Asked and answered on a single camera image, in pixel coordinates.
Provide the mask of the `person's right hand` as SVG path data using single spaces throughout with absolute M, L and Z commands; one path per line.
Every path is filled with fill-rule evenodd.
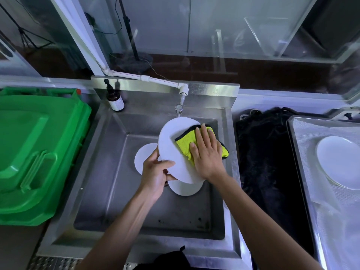
M 210 148 L 203 146 L 201 127 L 196 127 L 195 129 L 195 144 L 198 148 L 198 159 L 194 160 L 194 164 L 200 177 L 212 184 L 215 184 L 222 178 L 226 177 L 227 172 L 223 165 L 222 156 L 219 156 L 217 152 L 216 136 L 211 129 L 207 128 L 207 130 L 211 140 Z

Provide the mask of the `person's left hand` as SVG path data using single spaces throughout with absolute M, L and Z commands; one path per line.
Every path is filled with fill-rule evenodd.
M 139 191 L 141 193 L 146 193 L 155 200 L 161 196 L 168 181 L 177 180 L 169 173 L 158 171 L 159 156 L 160 154 L 157 147 L 148 159 L 144 161 L 141 183 L 139 186 Z

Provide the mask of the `yellow black-edged cleaning cloth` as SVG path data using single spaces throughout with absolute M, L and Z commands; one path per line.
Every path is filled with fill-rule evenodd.
M 195 136 L 195 129 L 196 127 L 200 127 L 201 125 L 195 125 L 195 126 L 191 126 L 189 129 L 187 129 L 183 134 L 181 134 L 180 136 L 178 136 L 175 139 L 176 144 L 179 146 L 181 152 L 187 156 L 187 158 L 194 164 L 194 159 L 192 157 L 192 154 L 190 152 L 190 143 L 194 142 L 196 143 L 196 136 Z M 206 124 L 205 125 L 208 129 L 212 129 L 212 127 L 210 127 L 210 125 Z M 222 144 L 223 146 L 223 155 L 222 155 L 222 159 L 226 159 L 229 156 L 229 152 L 227 150 L 227 148 Z

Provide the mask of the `large white round plate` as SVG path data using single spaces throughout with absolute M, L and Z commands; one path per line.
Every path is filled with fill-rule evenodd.
M 195 125 L 200 125 L 200 123 L 192 118 L 173 118 L 161 129 L 158 139 L 158 150 L 161 160 L 175 162 L 174 166 L 167 169 L 168 172 L 177 180 L 188 184 L 200 183 L 204 180 L 199 176 L 195 166 L 182 154 L 175 142 L 175 138 Z

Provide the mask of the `person's right forearm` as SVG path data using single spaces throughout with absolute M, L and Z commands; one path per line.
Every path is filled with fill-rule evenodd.
M 323 270 L 226 172 L 206 175 L 221 194 L 260 270 Z

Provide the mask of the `person's left forearm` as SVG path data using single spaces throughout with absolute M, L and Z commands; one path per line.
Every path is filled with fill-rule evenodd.
M 120 270 L 124 267 L 144 220 L 164 190 L 158 185 L 141 185 L 121 214 L 79 263 L 76 270 Z

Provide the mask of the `metal tap nozzle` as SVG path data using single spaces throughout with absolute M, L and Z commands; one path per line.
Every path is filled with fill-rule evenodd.
M 184 93 L 180 94 L 180 103 L 175 106 L 176 117 L 180 117 L 183 112 L 185 97 Z

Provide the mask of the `black mesh bag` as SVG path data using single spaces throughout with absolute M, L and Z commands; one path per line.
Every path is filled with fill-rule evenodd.
M 241 185 L 248 196 L 314 257 L 313 236 L 287 130 L 298 113 L 256 110 L 235 123 Z

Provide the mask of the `stainless steel sink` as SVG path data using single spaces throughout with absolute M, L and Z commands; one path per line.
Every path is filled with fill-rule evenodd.
M 179 90 L 149 82 L 109 78 L 120 86 L 125 110 L 113 112 L 105 99 L 105 77 L 92 77 L 101 98 L 64 199 L 37 250 L 38 256 L 82 259 L 136 192 L 141 175 L 134 158 L 157 143 L 162 127 L 175 118 Z M 252 270 L 251 255 L 218 191 L 204 182 L 183 197 L 169 187 L 150 210 L 130 263 L 150 263 L 185 246 L 192 267 Z

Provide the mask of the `brown pump bottle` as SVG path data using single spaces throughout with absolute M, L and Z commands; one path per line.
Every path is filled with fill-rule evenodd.
M 110 107 L 115 111 L 122 111 L 125 107 L 123 99 L 120 94 L 120 90 L 114 89 L 114 87 L 110 84 L 109 79 L 104 79 L 104 83 L 106 84 L 106 99 L 108 100 Z

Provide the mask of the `black apron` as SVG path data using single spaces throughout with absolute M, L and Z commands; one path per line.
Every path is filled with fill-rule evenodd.
M 192 267 L 183 251 L 179 250 L 158 256 L 152 263 L 138 264 L 133 270 L 192 270 Z

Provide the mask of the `white water pipe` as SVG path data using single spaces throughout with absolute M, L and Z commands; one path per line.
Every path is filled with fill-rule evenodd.
M 100 76 L 121 77 L 126 79 L 152 82 L 179 89 L 179 94 L 188 95 L 189 86 L 182 82 L 173 82 L 153 78 L 147 75 L 122 73 L 110 69 L 103 52 L 92 32 L 79 0 L 50 0 L 60 15 L 67 30 L 78 46 L 93 73 Z

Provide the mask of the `black pole stand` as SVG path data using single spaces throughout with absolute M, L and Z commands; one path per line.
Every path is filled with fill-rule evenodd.
M 121 29 L 125 27 L 130 43 L 130 50 L 126 50 L 121 58 L 117 58 L 118 67 L 126 73 L 142 75 L 151 68 L 152 57 L 146 53 L 138 53 L 130 26 L 130 19 L 125 13 L 122 0 L 115 0 L 114 9 Z

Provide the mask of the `green plastic bin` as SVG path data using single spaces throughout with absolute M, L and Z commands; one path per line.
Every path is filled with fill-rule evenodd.
M 0 225 L 52 218 L 90 127 L 79 89 L 0 91 Z

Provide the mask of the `metal floor grate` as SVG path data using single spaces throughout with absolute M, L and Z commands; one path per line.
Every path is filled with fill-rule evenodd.
M 26 270 L 76 270 L 82 259 L 33 256 Z

